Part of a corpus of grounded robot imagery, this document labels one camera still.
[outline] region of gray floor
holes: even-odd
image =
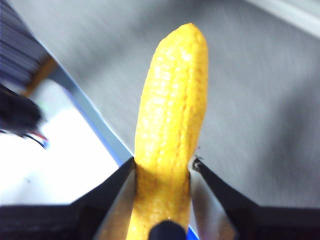
[[[239,0],[10,0],[133,150],[158,42],[195,23],[209,47],[197,154],[263,205],[320,206],[320,40]]]

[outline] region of black cable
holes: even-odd
[[[25,134],[24,136],[27,137],[27,138],[32,139],[33,141],[37,142],[41,147],[45,148],[45,145],[42,142],[40,142],[37,139],[35,139],[33,136],[30,136],[29,134]]]

